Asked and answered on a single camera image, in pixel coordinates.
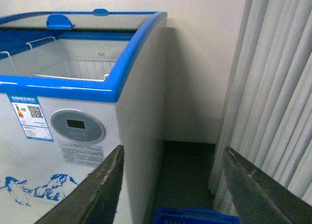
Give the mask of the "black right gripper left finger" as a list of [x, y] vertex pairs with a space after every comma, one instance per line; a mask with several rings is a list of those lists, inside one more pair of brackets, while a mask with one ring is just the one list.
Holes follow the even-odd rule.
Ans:
[[118, 145], [38, 224], [112, 224], [122, 187], [124, 147]]

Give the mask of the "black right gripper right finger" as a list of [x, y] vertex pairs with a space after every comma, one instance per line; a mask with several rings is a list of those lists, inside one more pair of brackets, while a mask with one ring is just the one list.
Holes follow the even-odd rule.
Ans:
[[310, 224], [312, 207], [231, 147], [223, 151], [227, 187], [243, 224]]

